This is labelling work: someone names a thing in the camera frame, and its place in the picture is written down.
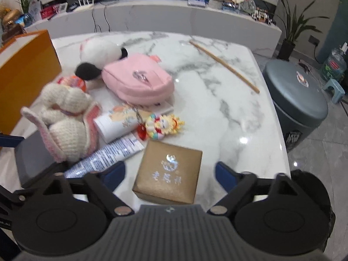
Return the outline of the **colourful doll keychain figure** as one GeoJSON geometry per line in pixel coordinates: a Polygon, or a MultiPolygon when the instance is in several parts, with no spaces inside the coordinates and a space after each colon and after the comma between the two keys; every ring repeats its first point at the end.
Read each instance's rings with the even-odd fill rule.
{"type": "Polygon", "coordinates": [[[141,140],[147,138],[162,140],[168,135],[179,133],[184,125],[185,122],[174,114],[151,114],[143,123],[138,125],[137,134],[141,140]]]}

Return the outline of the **black white plush panda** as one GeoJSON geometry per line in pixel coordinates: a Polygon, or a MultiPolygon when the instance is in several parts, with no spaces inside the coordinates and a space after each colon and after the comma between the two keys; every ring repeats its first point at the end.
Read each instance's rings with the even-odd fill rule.
{"type": "Polygon", "coordinates": [[[81,63],[75,69],[75,75],[84,81],[101,76],[103,68],[112,62],[128,56],[126,48],[101,38],[90,38],[80,46],[81,63]]]}

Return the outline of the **pink zip pouch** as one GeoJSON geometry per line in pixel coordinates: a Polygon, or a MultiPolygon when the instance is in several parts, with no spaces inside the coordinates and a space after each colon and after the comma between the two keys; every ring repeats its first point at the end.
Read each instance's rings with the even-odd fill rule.
{"type": "Polygon", "coordinates": [[[144,54],[133,54],[107,64],[101,78],[118,98],[135,105],[163,102],[175,90],[172,77],[157,61],[144,54]]]}

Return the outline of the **gold cardboard gift box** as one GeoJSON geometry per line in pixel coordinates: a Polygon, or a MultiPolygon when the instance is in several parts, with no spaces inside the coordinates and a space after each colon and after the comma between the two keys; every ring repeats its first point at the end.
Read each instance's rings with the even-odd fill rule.
{"type": "Polygon", "coordinates": [[[135,195],[157,204],[193,204],[202,152],[148,142],[133,185],[135,195]]]}

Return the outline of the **white floral cylinder bottle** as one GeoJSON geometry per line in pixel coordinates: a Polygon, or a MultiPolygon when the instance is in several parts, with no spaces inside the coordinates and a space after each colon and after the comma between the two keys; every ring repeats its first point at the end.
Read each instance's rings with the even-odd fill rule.
{"type": "Polygon", "coordinates": [[[134,131],[144,118],[151,115],[147,107],[117,105],[94,119],[94,125],[105,143],[134,131]]]}

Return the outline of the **golden vase with dried flowers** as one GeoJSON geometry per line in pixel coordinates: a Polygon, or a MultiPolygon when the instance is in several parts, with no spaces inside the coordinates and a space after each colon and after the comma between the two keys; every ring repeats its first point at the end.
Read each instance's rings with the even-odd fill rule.
{"type": "Polygon", "coordinates": [[[7,4],[1,2],[0,18],[2,30],[5,31],[6,25],[8,25],[9,22],[15,22],[21,15],[22,12],[20,10],[11,9],[7,4]]]}

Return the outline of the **white blue cream tube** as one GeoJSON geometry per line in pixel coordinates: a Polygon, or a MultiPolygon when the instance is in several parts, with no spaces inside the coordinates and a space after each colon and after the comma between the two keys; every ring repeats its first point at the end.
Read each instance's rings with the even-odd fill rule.
{"type": "Polygon", "coordinates": [[[93,171],[105,171],[119,161],[132,157],[142,151],[144,146],[132,134],[128,134],[120,139],[106,144],[101,149],[87,156],[64,173],[65,178],[75,179],[83,177],[93,171]]]}

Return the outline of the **grey round stool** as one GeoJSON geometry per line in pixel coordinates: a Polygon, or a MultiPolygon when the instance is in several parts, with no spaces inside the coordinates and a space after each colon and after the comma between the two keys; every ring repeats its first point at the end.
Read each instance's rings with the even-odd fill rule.
{"type": "Polygon", "coordinates": [[[298,64],[271,60],[265,65],[263,77],[289,152],[326,119],[327,101],[315,79],[298,64]]]}

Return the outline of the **water jug bottle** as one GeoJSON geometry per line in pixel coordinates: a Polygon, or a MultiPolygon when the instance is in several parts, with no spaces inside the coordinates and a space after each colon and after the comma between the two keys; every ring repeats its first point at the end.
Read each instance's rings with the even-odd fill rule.
{"type": "Polygon", "coordinates": [[[330,79],[341,82],[344,78],[347,64],[345,55],[347,52],[347,42],[341,47],[334,48],[320,69],[320,76],[328,82],[330,79]]]}

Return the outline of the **wooden stick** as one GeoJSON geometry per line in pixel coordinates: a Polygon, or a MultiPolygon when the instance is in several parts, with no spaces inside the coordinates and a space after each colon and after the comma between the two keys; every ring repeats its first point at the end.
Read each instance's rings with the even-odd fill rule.
{"type": "Polygon", "coordinates": [[[232,72],[232,74],[236,75],[241,81],[243,81],[245,84],[247,84],[247,86],[249,86],[249,88],[251,88],[255,93],[259,94],[260,91],[258,89],[258,87],[256,85],[254,85],[252,82],[250,82],[248,79],[246,79],[242,74],[240,74],[237,70],[235,70],[234,68],[232,68],[227,62],[225,62],[224,60],[220,59],[219,57],[217,57],[216,55],[212,54],[210,51],[206,50],[204,47],[196,44],[195,42],[193,42],[192,40],[189,41],[189,43],[191,45],[193,45],[195,48],[197,48],[198,50],[200,50],[201,52],[205,53],[207,56],[209,56],[210,58],[212,58],[213,60],[215,60],[217,63],[221,64],[223,67],[225,67],[227,70],[229,70],[230,72],[232,72]]]}

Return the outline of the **white tv cabinet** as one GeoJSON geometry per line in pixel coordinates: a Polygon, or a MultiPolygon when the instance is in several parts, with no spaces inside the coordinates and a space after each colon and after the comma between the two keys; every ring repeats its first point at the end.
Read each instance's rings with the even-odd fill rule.
{"type": "Polygon", "coordinates": [[[27,32],[48,30],[51,38],[98,32],[159,31],[233,42],[271,57],[282,31],[250,16],[191,7],[186,0],[118,0],[35,22],[27,32]]]}

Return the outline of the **small blue plastic stool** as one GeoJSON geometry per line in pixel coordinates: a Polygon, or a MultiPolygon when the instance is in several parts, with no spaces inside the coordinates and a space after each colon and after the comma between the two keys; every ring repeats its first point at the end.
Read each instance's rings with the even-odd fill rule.
{"type": "Polygon", "coordinates": [[[331,102],[333,104],[337,104],[338,102],[340,102],[346,93],[342,86],[339,84],[339,82],[333,78],[329,79],[329,81],[323,87],[323,90],[333,90],[333,96],[331,98],[331,102]]]}

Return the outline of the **potted green plant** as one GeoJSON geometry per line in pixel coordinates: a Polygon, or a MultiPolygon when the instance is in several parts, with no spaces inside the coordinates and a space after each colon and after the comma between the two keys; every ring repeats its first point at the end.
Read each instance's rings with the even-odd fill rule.
{"type": "Polygon", "coordinates": [[[296,42],[304,31],[322,33],[321,30],[319,30],[315,25],[309,24],[309,22],[315,19],[328,20],[329,17],[324,15],[305,17],[305,13],[315,4],[315,0],[310,2],[300,13],[297,12],[297,5],[294,6],[293,10],[290,9],[288,0],[280,0],[280,2],[285,10],[285,18],[276,14],[274,15],[283,23],[285,37],[279,49],[277,59],[289,61],[289,58],[296,47],[296,42]]]}

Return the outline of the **orange storage box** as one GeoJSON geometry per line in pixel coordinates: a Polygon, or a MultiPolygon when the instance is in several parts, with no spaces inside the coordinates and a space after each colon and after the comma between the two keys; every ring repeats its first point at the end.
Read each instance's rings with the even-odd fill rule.
{"type": "Polygon", "coordinates": [[[17,35],[1,48],[1,132],[10,134],[43,86],[61,73],[47,30],[17,35]]]}

